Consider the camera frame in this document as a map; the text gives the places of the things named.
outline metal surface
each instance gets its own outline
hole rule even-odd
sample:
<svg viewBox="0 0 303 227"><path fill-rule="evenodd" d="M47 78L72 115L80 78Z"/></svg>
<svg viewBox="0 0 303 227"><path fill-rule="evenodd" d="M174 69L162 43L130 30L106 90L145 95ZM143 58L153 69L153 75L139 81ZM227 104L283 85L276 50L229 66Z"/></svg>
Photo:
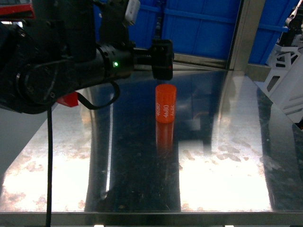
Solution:
<svg viewBox="0 0 303 227"><path fill-rule="evenodd" d="M271 70L267 65L248 64L246 74L252 81L264 82Z"/></svg>
<svg viewBox="0 0 303 227"><path fill-rule="evenodd" d="M169 83L173 124L155 121L160 82L148 72L120 80L110 107L54 110L52 224L303 223L302 132L239 72ZM84 95L98 105L112 88ZM46 157L43 125L6 172L0 225L44 224Z"/></svg>
<svg viewBox="0 0 303 227"><path fill-rule="evenodd" d="M0 109L0 178L45 120L45 113L33 116Z"/></svg>
<svg viewBox="0 0 303 227"><path fill-rule="evenodd" d="M228 70L246 70L265 0L242 0L227 62Z"/></svg>

